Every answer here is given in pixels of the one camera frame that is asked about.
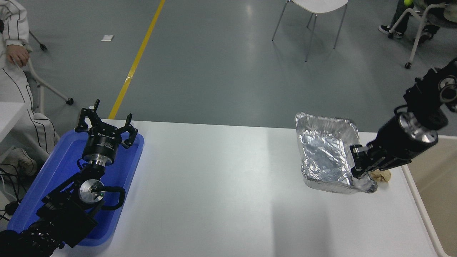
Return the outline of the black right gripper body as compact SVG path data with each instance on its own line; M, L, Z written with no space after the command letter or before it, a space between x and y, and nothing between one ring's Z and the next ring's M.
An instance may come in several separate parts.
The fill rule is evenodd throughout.
M431 147L431 131L421 125L414 115L396 115L383 125L372 144L370 157L386 157L387 169L411 162Z

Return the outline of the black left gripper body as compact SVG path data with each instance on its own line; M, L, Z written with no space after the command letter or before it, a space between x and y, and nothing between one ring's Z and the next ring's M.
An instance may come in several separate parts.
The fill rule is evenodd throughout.
M93 126L88 131L88 140L82 153L82 158L89 161L93 155L107 157L114 161L122 141L118 128L112 125Z

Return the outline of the person's hand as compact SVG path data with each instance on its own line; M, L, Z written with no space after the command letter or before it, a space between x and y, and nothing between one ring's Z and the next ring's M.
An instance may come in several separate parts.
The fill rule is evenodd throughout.
M19 67L24 67L27 65L30 55L24 46L7 45L6 57L11 64L18 65Z

